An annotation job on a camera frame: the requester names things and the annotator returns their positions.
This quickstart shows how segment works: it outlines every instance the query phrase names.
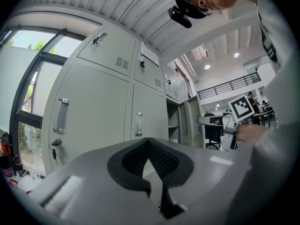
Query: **black camera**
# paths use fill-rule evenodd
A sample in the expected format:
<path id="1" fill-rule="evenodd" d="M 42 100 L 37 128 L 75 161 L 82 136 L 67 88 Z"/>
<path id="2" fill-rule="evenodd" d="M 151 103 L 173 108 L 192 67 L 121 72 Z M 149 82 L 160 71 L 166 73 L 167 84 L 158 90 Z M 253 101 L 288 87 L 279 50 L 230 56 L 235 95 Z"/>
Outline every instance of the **black camera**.
<path id="1" fill-rule="evenodd" d="M 181 13 L 178 7 L 174 6 L 168 10 L 169 16 L 175 22 L 181 24 L 185 28 L 191 28 L 192 23 L 189 18 Z"/>

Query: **red object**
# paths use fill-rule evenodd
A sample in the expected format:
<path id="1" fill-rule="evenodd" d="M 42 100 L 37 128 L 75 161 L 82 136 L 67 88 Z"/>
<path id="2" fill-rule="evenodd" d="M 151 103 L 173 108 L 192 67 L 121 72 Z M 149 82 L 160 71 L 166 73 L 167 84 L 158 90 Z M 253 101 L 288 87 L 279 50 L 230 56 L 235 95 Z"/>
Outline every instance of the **red object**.
<path id="1" fill-rule="evenodd" d="M 9 180 L 8 184 L 13 187 L 13 186 L 17 185 L 18 182 L 16 180 L 11 179 L 11 180 Z"/>
<path id="2" fill-rule="evenodd" d="M 8 147 L 8 146 L 6 147 L 4 145 L 4 142 L 1 142 L 1 148 L 6 155 L 10 155 L 10 147 Z"/>
<path id="3" fill-rule="evenodd" d="M 0 170 L 7 177 L 13 177 L 14 176 L 13 168 L 12 167 L 7 168 L 7 169 L 1 168 Z"/>

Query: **glasses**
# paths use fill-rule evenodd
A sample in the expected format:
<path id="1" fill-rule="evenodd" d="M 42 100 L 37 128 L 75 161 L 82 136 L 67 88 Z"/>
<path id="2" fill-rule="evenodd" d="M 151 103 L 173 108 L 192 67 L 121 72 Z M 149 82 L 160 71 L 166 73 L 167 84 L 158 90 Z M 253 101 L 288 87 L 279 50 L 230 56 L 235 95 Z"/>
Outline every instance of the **glasses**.
<path id="1" fill-rule="evenodd" d="M 204 15 L 211 15 L 212 14 L 212 10 L 210 8 L 202 8 L 202 7 L 199 7 L 199 1 L 201 0 L 184 0 L 185 2 L 191 4 L 191 5 L 194 5 L 195 7 L 198 8 L 198 11 L 201 12 L 202 14 Z"/>

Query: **hand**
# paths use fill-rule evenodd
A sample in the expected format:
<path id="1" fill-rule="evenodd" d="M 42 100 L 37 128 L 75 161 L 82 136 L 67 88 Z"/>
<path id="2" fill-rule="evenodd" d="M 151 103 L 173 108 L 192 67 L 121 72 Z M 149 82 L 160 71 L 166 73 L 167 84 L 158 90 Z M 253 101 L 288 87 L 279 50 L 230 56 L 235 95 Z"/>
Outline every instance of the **hand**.
<path id="1" fill-rule="evenodd" d="M 242 124 L 236 129 L 238 141 L 255 143 L 260 140 L 262 135 L 268 131 L 269 127 L 263 127 L 256 124 Z"/>

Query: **office chair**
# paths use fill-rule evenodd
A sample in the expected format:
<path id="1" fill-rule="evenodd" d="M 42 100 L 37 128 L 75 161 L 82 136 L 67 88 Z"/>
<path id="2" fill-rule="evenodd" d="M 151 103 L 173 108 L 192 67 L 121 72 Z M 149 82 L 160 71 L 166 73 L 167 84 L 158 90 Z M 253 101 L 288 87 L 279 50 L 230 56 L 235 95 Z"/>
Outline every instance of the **office chair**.
<path id="1" fill-rule="evenodd" d="M 211 116 L 215 116 L 212 113 L 206 113 L 204 115 L 205 117 L 211 117 Z M 216 117 L 215 119 L 218 120 L 218 126 L 205 126 L 205 138 L 209 139 L 209 142 L 206 143 L 205 147 L 209 147 L 209 146 L 213 146 L 215 147 L 217 150 L 220 148 L 221 146 L 221 135 L 224 133 L 224 127 L 223 127 L 223 120 L 222 120 L 223 116 L 220 116 L 219 118 Z"/>

